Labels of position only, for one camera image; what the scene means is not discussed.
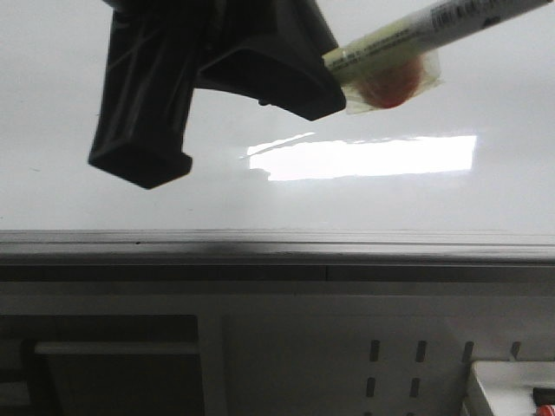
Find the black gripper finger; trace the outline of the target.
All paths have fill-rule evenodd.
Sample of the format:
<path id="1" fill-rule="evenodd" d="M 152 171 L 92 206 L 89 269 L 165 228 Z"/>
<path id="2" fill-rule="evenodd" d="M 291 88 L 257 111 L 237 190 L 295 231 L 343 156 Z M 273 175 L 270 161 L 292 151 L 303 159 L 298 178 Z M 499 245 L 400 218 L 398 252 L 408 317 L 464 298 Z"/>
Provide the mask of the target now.
<path id="1" fill-rule="evenodd" d="M 187 175 L 186 122 L 212 8 L 116 8 L 88 163 L 144 189 Z"/>
<path id="2" fill-rule="evenodd" d="M 315 1 L 226 1 L 199 87 L 319 120 L 346 107 L 323 61 L 337 46 Z"/>

